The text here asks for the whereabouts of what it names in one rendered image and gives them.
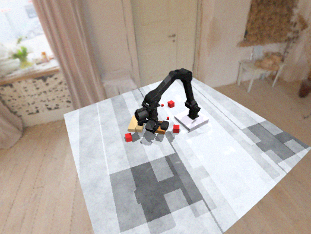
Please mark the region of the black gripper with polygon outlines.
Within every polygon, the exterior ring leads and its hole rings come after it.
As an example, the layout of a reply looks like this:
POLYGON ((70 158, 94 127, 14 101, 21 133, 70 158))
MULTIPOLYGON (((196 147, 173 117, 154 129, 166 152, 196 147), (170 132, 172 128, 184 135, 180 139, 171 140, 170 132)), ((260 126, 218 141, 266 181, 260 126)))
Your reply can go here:
MULTIPOLYGON (((149 116, 147 119, 149 119, 149 118, 151 118, 151 120, 153 120, 153 121, 156 120, 158 122, 158 128, 160 127, 161 130, 167 131, 167 129, 169 127, 169 122, 168 121, 162 121, 162 123, 160 123, 160 121, 158 121, 158 113, 157 113, 157 116, 155 116, 155 117, 149 116)), ((145 118, 145 119, 137 122, 137 124, 139 126, 143 126, 143 123, 147 123, 147 122, 148 122, 148 120, 146 120, 146 118, 145 118)))

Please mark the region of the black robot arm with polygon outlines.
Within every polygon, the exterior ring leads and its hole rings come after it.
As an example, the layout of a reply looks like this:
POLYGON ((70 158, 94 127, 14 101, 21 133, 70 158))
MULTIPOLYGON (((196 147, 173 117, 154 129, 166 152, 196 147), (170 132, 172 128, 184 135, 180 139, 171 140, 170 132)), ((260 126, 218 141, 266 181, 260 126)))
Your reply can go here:
MULTIPOLYGON (((142 103, 142 108, 135 110, 134 113, 136 120, 139 122, 145 118, 155 117, 157 116, 157 108, 161 106, 159 101, 161 100, 161 96, 163 93, 171 86, 171 84, 175 80, 180 80, 183 83, 185 93, 186 93, 186 102, 185 106, 189 109, 188 117, 191 119, 196 119, 199 115, 198 112, 200 111, 200 107, 198 106, 196 100, 193 97, 192 92, 192 72, 186 70, 184 68, 176 69, 175 71, 170 71, 169 75, 155 88, 151 90, 149 93, 145 95, 145 99, 142 103), (148 103, 149 106, 146 104, 148 103)), ((158 129, 158 122, 156 120, 151 120, 149 118, 145 129, 149 132, 157 131, 158 129)))

